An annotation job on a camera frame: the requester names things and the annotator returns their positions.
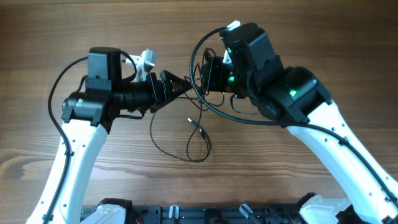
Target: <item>wire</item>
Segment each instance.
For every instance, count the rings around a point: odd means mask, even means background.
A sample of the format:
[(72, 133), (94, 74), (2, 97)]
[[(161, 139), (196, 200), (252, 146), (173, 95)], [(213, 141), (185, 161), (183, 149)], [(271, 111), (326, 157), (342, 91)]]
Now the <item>wire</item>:
[[(196, 67), (195, 67), (195, 70), (193, 71), (193, 72), (195, 72), (196, 73), (196, 70), (198, 69), (198, 71), (199, 71), (199, 73), (200, 73), (200, 66), (199, 66), (199, 63), (197, 63), (197, 65), (196, 65)], [(188, 76), (184, 76), (184, 79), (186, 80), (186, 81), (191, 81), (190, 79), (189, 79), (189, 77)], [(200, 108), (199, 108), (199, 106), (193, 101), (193, 100), (198, 100), (199, 98), (194, 98), (194, 97), (189, 97), (188, 95), (187, 95), (187, 93), (184, 93), (185, 94), (185, 96), (186, 97), (178, 97), (179, 99), (186, 99), (186, 100), (190, 100), (199, 110), (200, 110)], [(214, 104), (214, 103), (209, 103), (209, 104), (211, 104), (211, 105), (213, 105), (213, 106), (222, 106), (223, 104), (224, 104), (224, 101), (225, 101), (225, 94), (224, 93), (222, 93), (223, 94), (223, 100), (222, 100), (222, 102), (220, 103), (220, 104), (218, 104), (218, 105), (216, 105), (216, 104)]]
[(204, 53), (203, 53), (203, 55), (201, 57), (201, 65), (202, 66), (204, 65), (205, 59), (206, 59), (206, 62), (207, 62), (207, 59), (211, 57), (209, 51), (211, 51), (214, 54), (214, 57), (217, 57), (217, 54), (216, 54), (216, 52), (213, 49), (208, 48), (208, 47), (205, 48), (205, 51), (204, 51)]
[(80, 80), (79, 87), (77, 88), (76, 91), (80, 91), (80, 90), (81, 90), (81, 88), (83, 87), (83, 83), (85, 82), (85, 80), (86, 80), (87, 77), (88, 77), (88, 75), (83, 75), (83, 77), (82, 77), (81, 80)]
[(136, 75), (137, 75), (137, 67), (136, 67), (136, 64), (134, 63), (134, 60), (130, 57), (130, 55), (129, 54), (127, 54), (127, 52), (125, 52), (125, 51), (121, 51), (121, 54), (123, 55), (123, 56), (125, 56), (126, 58), (128, 58), (129, 60), (130, 60), (130, 62), (132, 63), (132, 66), (134, 67), (134, 73), (131, 75), (131, 76), (129, 76), (129, 77), (127, 77), (127, 78), (123, 78), (123, 81), (125, 81), (125, 82), (131, 82), (131, 81), (133, 81), (135, 78), (136, 78)]
[[(195, 74), (193, 72), (193, 64), (195, 61), (195, 56), (200, 48), (200, 46), (204, 43), (205, 40), (207, 40), (209, 37), (211, 37), (212, 35), (225, 30), (225, 27), (220, 27), (217, 28), (211, 32), (209, 32), (207, 35), (205, 35), (201, 40), (199, 40), (199, 42), (197, 43), (197, 45), (195, 46), (195, 48), (193, 49), (192, 52), (192, 56), (191, 56), (191, 60), (190, 60), (190, 64), (189, 64), (189, 73), (190, 73), (190, 78), (191, 80), (195, 79)], [(232, 121), (236, 121), (239, 123), (244, 123), (244, 124), (255, 124), (255, 125), (268, 125), (268, 126), (282, 126), (282, 127), (288, 127), (288, 126), (297, 126), (297, 127), (303, 127), (303, 128), (310, 128), (310, 129), (315, 129), (317, 131), (321, 131), (324, 133), (329, 134), (330, 136), (333, 136), (334, 138), (336, 138), (337, 140), (339, 140), (340, 144), (346, 146), (364, 165), (365, 167), (368, 169), (368, 171), (372, 174), (372, 176), (374, 177), (374, 179), (379, 183), (379, 185), (381, 186), (381, 189), (383, 189), (383, 191), (386, 193), (387, 195), (387, 199), (389, 201), (391, 201), (394, 206), (398, 209), (398, 202), (397, 202), (397, 197), (388, 189), (388, 187), (386, 186), (386, 184), (384, 183), (384, 181), (380, 178), (380, 176), (377, 174), (377, 172), (373, 169), (373, 167), (367, 162), (367, 160), (361, 155), (361, 153), (359, 153), (347, 140), (345, 140), (343, 137), (339, 136), (338, 134), (334, 133), (333, 131), (330, 131), (326, 128), (320, 127), (320, 126), (316, 126), (313, 124), (303, 124), (303, 123), (280, 123), (280, 122), (273, 122), (273, 121), (253, 121), (253, 120), (248, 120), (248, 119), (242, 119), (242, 118), (237, 118), (235, 116), (231, 116), (229, 114), (226, 114), (214, 107), (212, 107), (208, 102), (205, 101), (205, 99), (201, 96), (201, 94), (199, 93), (198, 88), (196, 87), (196, 85), (192, 85), (193, 90), (195, 90), (195, 93), (198, 95), (199, 99), (201, 100), (201, 102), (203, 102), (203, 104), (205, 104), (210, 110), (212, 110), (214, 113), (230, 119)]]
[[(199, 68), (199, 64), (195, 67), (195, 71), (194, 71), (195, 73), (196, 73), (197, 68)], [(201, 78), (200, 68), (199, 68), (199, 74), (200, 74), (199, 79), (200, 79), (201, 83), (203, 83), (203, 80), (202, 80), (202, 78)], [(210, 155), (210, 152), (211, 152), (211, 140), (210, 140), (210, 137), (209, 137), (209, 135), (207, 134), (207, 132), (206, 132), (199, 124), (200, 124), (202, 112), (208, 111), (208, 108), (207, 108), (206, 110), (203, 110), (203, 108), (202, 108), (202, 107), (203, 107), (203, 103), (202, 103), (202, 102), (200, 103), (200, 107), (199, 107), (195, 102), (193, 102), (193, 100), (187, 95), (187, 93), (184, 93), (184, 94), (185, 94), (185, 96), (186, 96), (186, 99), (190, 100), (190, 101), (199, 109), (199, 111), (200, 111), (198, 122), (195, 123), (195, 122), (190, 121), (191, 123), (196, 124), (196, 125), (195, 125), (195, 129), (193, 130), (192, 134), (190, 135), (190, 137), (188, 138), (188, 141), (187, 141), (187, 147), (186, 147), (185, 152), (186, 152), (186, 154), (187, 154), (188, 159), (184, 159), (184, 158), (175, 156), (175, 155), (173, 155), (173, 154), (170, 154), (170, 153), (164, 151), (163, 149), (161, 149), (161, 148), (156, 144), (156, 142), (155, 142), (155, 140), (154, 140), (154, 137), (153, 137), (153, 135), (152, 135), (152, 124), (153, 124), (153, 122), (154, 122), (156, 112), (155, 112), (154, 115), (152, 116), (152, 119), (151, 119), (150, 125), (149, 125), (149, 135), (150, 135), (150, 139), (152, 140), (152, 142), (154, 143), (155, 147), (156, 147), (160, 152), (163, 152), (164, 154), (166, 154), (166, 155), (168, 155), (168, 156), (171, 156), (171, 157), (173, 157), (173, 158), (179, 159), (179, 160), (184, 161), (184, 162), (203, 162), (203, 161), (206, 160), (207, 157)], [(189, 144), (190, 144), (190, 141), (191, 141), (191, 139), (192, 139), (192, 136), (196, 133), (197, 129), (200, 130), (201, 136), (202, 136), (204, 142), (206, 143), (206, 148), (207, 148), (206, 156), (203, 157), (202, 159), (192, 159), (192, 158), (189, 156), (189, 151), (188, 151), (188, 149), (189, 149)]]
[(48, 109), (49, 109), (49, 115), (50, 115), (50, 118), (51, 118), (53, 124), (55, 125), (56, 129), (57, 129), (58, 132), (60, 133), (60, 135), (61, 135), (61, 137), (62, 137), (62, 140), (63, 140), (64, 143), (65, 143), (66, 153), (65, 153), (65, 164), (64, 164), (64, 166), (63, 166), (63, 170), (62, 170), (62, 175), (61, 175), (61, 178), (60, 178), (60, 182), (58, 183), (57, 189), (55, 190), (54, 197), (53, 197), (53, 199), (52, 199), (52, 201), (51, 201), (51, 204), (50, 204), (50, 206), (49, 206), (49, 209), (47, 210), (47, 213), (46, 213), (46, 215), (45, 215), (45, 219), (44, 219), (44, 221), (43, 221), (43, 224), (47, 224), (47, 223), (49, 222), (50, 217), (51, 217), (51, 215), (52, 215), (52, 213), (53, 213), (53, 211), (54, 211), (54, 206), (55, 206), (55, 204), (56, 204), (56, 202), (57, 202), (57, 200), (58, 200), (58, 198), (59, 198), (59, 196), (60, 196), (60, 192), (61, 192), (61, 189), (62, 189), (62, 187), (63, 187), (63, 183), (65, 182), (65, 178), (66, 178), (66, 176), (67, 176), (67, 172), (68, 172), (68, 169), (69, 169), (69, 163), (70, 163), (70, 156), (71, 156), (71, 155), (70, 155), (70, 151), (71, 151), (71, 149), (70, 149), (70, 142), (69, 142), (68, 136), (65, 134), (65, 132), (63, 132), (62, 128), (61, 128), (60, 125), (57, 123), (57, 120), (54, 118), (54, 114), (52, 113), (52, 108), (51, 108), (52, 96), (53, 96), (54, 91), (55, 91), (55, 88), (57, 87), (58, 82), (59, 82), (60, 79), (62, 78), (63, 74), (65, 74), (65, 72), (67, 72), (67, 70), (68, 70), (69, 68), (71, 68), (72, 66), (74, 66), (74, 65), (76, 65), (77, 63), (79, 63), (79, 62), (81, 62), (81, 61), (83, 61), (83, 60), (86, 60), (86, 59), (88, 59), (88, 57), (80, 58), (80, 59), (78, 59), (78, 60), (72, 62), (72, 63), (71, 63), (70, 65), (68, 65), (66, 68), (64, 68), (63, 71), (61, 72), (61, 74), (60, 74), (60, 75), (58, 76), (58, 78), (55, 80), (55, 83), (54, 83), (54, 85), (52, 86), (51, 91), (50, 91), (50, 94), (49, 94), (49, 100), (48, 100), (48, 105), (47, 105), (47, 106), (48, 106)]
[(233, 103), (234, 98), (235, 98), (235, 95), (232, 95), (232, 96), (229, 98), (229, 102), (231, 103), (231, 108), (232, 108), (232, 110), (233, 110), (234, 112), (236, 112), (236, 113), (241, 113), (241, 114), (250, 114), (250, 115), (257, 115), (257, 114), (260, 114), (260, 112), (242, 112), (242, 111), (237, 111), (237, 110), (234, 108), (234, 103)]
[(117, 118), (127, 118), (127, 119), (142, 119), (144, 118), (144, 113), (141, 113), (142, 116), (134, 116), (134, 115), (127, 115), (127, 114), (119, 114)]
[(173, 155), (173, 154), (170, 154), (170, 153), (164, 151), (163, 149), (161, 149), (161, 148), (156, 144), (156, 142), (155, 142), (155, 140), (154, 140), (154, 137), (153, 137), (153, 135), (152, 135), (152, 123), (154, 122), (155, 115), (156, 115), (156, 112), (154, 113), (154, 115), (152, 116), (152, 119), (151, 119), (151, 121), (150, 121), (150, 125), (149, 125), (149, 135), (150, 135), (150, 139), (151, 139), (152, 142), (154, 143), (155, 147), (156, 147), (160, 152), (163, 152), (164, 154), (166, 154), (166, 155), (168, 155), (168, 156), (171, 156), (171, 157), (173, 157), (173, 158), (176, 158), (176, 159), (181, 160), (181, 161), (184, 161), (184, 162), (197, 162), (197, 163), (198, 163), (198, 162), (203, 162), (205, 159), (207, 159), (207, 157), (210, 155), (210, 152), (211, 152), (210, 137), (209, 137), (209, 135), (205, 132), (205, 130), (204, 130), (200, 125), (198, 125), (198, 127), (199, 127), (200, 129), (202, 129), (203, 133), (205, 133), (205, 138), (203, 138), (203, 139), (205, 140), (206, 147), (207, 147), (207, 153), (206, 153), (206, 156), (205, 156), (204, 158), (202, 158), (202, 159), (190, 159), (190, 158), (188, 157), (189, 159), (184, 159), (184, 158), (175, 156), (175, 155)]

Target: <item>wooden table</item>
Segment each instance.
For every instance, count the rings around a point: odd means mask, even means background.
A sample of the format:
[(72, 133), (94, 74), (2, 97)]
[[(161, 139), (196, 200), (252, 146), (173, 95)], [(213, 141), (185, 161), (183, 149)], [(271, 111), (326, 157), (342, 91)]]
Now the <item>wooden table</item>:
[[(198, 40), (234, 20), (258, 23), (285, 66), (300, 65), (316, 74), (357, 137), (398, 178), (396, 12), (397, 4), (387, 1), (0, 6), (0, 223), (24, 223), (44, 189), (60, 139), (48, 116), (47, 97), (66, 65), (94, 46), (135, 55), (149, 48), (158, 53), (155, 72), (183, 77)], [(223, 53), (217, 37), (206, 46)], [(124, 68), (124, 76), (132, 72)], [(86, 73), (86, 63), (79, 64), (58, 85), (53, 99), (57, 118), (63, 99)], [(220, 100), (216, 93), (209, 99)], [(250, 103), (236, 102), (238, 109), (245, 105)], [(227, 103), (221, 108), (232, 113)], [(197, 120), (198, 115), (187, 100), (166, 106), (154, 122), (156, 141), (185, 156), (193, 131), (187, 118)], [(91, 174), (85, 205), (105, 197), (135, 205), (239, 205), (295, 202), (307, 192), (345, 195), (316, 156), (285, 129), (234, 123), (206, 112), (201, 123), (214, 148), (208, 160), (192, 164), (154, 147), (150, 118), (148, 113), (140, 121), (114, 122)], [(190, 146), (194, 157), (205, 152), (199, 139), (195, 136)]]

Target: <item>cable connector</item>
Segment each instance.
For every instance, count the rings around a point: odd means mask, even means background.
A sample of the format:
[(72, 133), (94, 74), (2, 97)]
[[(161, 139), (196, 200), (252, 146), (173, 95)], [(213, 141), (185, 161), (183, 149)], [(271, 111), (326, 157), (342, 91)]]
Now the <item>cable connector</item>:
[[(198, 123), (196, 123), (196, 121), (193, 121), (193, 120), (191, 120), (190, 118), (187, 118), (187, 119), (188, 119), (188, 121), (189, 121), (191, 124), (193, 124), (194, 126), (198, 125)], [(200, 125), (198, 126), (198, 128), (199, 128), (200, 136), (204, 139), (204, 138), (205, 138), (205, 133), (203, 133), (203, 130), (202, 130), (202, 128), (201, 128)]]

